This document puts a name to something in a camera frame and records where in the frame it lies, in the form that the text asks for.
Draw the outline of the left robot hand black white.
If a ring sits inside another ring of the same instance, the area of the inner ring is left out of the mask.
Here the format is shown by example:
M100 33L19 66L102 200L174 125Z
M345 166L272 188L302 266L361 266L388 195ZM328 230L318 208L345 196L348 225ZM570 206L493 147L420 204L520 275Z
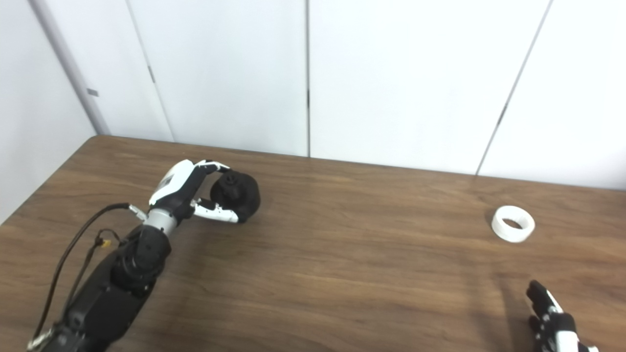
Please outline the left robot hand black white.
M184 219L198 216L221 222L244 223L246 218L235 210L226 209L212 200L195 197L206 176L230 170L230 167L213 160L194 163L186 159L177 163L152 194L145 222L155 226L158 219L168 218L179 225Z

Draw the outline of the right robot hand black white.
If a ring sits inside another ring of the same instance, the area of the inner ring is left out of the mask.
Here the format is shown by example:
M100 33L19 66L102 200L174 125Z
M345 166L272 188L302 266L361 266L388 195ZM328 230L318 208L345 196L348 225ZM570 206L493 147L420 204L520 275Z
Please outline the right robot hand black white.
M575 319L537 280L531 280L526 296L534 315L528 324L534 333L534 352L597 352L597 346L584 345L577 334Z

